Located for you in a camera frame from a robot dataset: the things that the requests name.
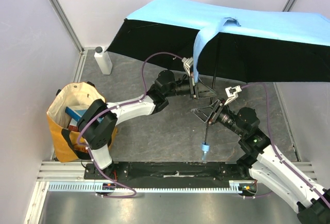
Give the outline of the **light blue folding umbrella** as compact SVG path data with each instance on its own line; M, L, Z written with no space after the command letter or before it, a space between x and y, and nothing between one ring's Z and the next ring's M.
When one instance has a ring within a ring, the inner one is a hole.
M329 19L318 13L228 8L153 0L129 14L108 51L180 71L161 52L193 58L193 74L282 82L294 138L329 144Z

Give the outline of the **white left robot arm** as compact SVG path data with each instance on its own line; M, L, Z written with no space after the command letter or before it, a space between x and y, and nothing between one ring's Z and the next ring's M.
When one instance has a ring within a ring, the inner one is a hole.
M114 103L95 100L77 125L96 166L105 169L113 163L108 146L118 124L139 116L158 113L169 104L168 97L183 95L199 99L215 97L217 94L202 82L193 82L192 77L185 76L176 80L172 71L164 70L158 74L150 89L140 97Z

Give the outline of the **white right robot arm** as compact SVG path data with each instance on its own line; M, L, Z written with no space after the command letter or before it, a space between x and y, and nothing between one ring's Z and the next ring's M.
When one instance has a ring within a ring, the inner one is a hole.
M300 223L329 223L329 190L304 174L290 162L271 139L259 129L254 109L234 113L222 99L191 112L209 125L221 124L240 137L244 151L237 165L243 178L264 184L284 200Z

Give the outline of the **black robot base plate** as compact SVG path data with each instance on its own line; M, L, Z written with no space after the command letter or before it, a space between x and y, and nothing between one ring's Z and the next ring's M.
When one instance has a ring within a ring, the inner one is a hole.
M224 181L252 180L236 163L226 162L114 162L103 169L103 173L111 179L122 181L175 176L215 178Z

